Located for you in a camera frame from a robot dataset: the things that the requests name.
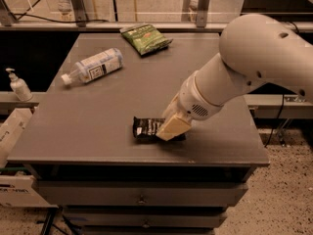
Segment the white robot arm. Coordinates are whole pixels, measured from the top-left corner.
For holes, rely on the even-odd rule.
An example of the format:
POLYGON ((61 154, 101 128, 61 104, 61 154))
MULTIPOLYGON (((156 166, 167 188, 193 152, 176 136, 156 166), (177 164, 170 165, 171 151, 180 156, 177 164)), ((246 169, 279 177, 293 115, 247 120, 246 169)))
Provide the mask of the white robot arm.
POLYGON ((230 100, 272 83, 313 101, 313 45, 264 15, 240 16, 224 28, 218 53, 181 85, 156 136, 168 141, 194 120, 216 115, 230 100))

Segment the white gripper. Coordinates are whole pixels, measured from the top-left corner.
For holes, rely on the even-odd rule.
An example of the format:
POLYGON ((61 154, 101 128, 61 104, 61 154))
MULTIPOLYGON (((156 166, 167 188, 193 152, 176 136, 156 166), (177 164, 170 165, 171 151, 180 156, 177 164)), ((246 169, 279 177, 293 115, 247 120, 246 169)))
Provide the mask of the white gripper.
POLYGON ((205 120, 222 109, 203 98, 196 84, 196 75, 195 71, 183 82, 178 94, 163 111, 161 116, 165 121, 156 133, 158 138, 168 141, 177 137, 191 129, 192 119, 205 120), (182 112, 177 112, 177 102, 182 112))

